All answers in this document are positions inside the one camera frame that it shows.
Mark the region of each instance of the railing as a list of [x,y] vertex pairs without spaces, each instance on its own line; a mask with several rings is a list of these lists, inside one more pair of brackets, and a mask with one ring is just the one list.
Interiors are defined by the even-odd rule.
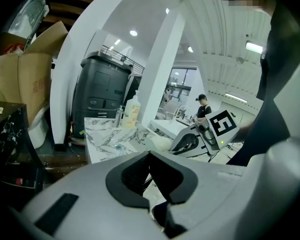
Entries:
[[108,56],[111,56],[113,59],[115,59],[125,65],[132,66],[132,74],[133,75],[142,76],[142,74],[144,73],[145,68],[143,66],[136,63],[134,60],[128,58],[127,56],[121,54],[120,52],[112,50],[105,45],[102,46],[101,52]]

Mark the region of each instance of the cardboard box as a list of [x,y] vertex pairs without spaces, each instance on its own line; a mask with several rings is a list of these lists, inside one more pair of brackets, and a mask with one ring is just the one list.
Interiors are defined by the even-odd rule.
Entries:
[[26,104],[29,126],[49,102],[52,57],[67,34],[59,21],[39,35],[23,54],[0,56],[0,101]]

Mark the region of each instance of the black shirt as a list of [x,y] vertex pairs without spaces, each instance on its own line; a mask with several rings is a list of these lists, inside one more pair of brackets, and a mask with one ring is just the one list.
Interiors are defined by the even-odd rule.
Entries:
[[204,118],[207,114],[210,114],[212,112],[211,107],[208,105],[206,106],[200,106],[198,109],[198,112],[196,113],[196,116],[198,118]]
[[274,98],[290,79],[299,62],[300,30],[287,9],[277,4],[271,19],[266,52],[261,55],[260,61],[262,74],[256,97],[263,100],[263,105],[243,147],[227,164],[247,166],[252,156],[264,154],[272,145],[290,137]]

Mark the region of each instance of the ceiling light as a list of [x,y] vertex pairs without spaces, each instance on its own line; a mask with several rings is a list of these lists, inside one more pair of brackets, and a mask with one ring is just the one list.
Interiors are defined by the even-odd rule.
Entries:
[[244,102],[244,103],[247,103],[247,102],[248,102],[248,101],[246,101],[246,100],[244,100],[244,99],[242,99],[242,98],[238,98],[238,97],[233,96],[233,95],[231,95],[231,94],[229,94],[229,93],[226,93],[225,96],[228,96],[228,97],[230,97],[230,98],[236,99],[236,100],[241,101],[241,102]]
[[249,51],[256,52],[258,54],[261,54],[263,49],[264,49],[261,45],[257,45],[255,43],[252,43],[252,42],[249,42],[249,41],[246,42],[245,48]]
[[130,30],[130,35],[133,37],[136,37],[138,35],[138,33],[135,30]]

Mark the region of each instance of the black cap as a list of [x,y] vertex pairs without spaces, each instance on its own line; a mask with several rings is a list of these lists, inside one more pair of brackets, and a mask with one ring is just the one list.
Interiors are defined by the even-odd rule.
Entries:
[[196,98],[195,100],[196,101],[201,101],[201,100],[204,100],[204,99],[207,99],[207,96],[204,95],[204,94],[200,94],[198,98]]

